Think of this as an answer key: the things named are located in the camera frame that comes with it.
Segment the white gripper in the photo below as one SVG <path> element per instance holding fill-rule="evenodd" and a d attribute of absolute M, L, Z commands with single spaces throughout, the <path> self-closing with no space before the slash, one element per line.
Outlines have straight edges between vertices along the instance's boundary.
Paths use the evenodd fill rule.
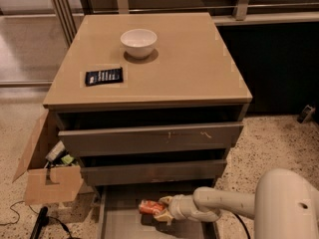
<path fill-rule="evenodd" d="M 191 195 L 165 196 L 159 202 L 168 205 L 168 210 L 165 209 L 161 213 L 156 214 L 154 216 L 156 221 L 166 223 L 171 223 L 173 219 L 196 221 L 195 213 L 197 207 Z"/>

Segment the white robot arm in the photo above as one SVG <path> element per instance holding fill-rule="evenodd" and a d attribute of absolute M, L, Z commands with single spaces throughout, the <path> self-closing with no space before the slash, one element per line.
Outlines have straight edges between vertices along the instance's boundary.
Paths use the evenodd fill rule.
<path fill-rule="evenodd" d="M 265 172 L 253 194 L 199 187 L 159 201 L 165 209 L 156 220 L 166 223 L 214 222 L 227 210 L 254 221 L 254 239 L 319 239 L 319 190 L 287 169 Z"/>

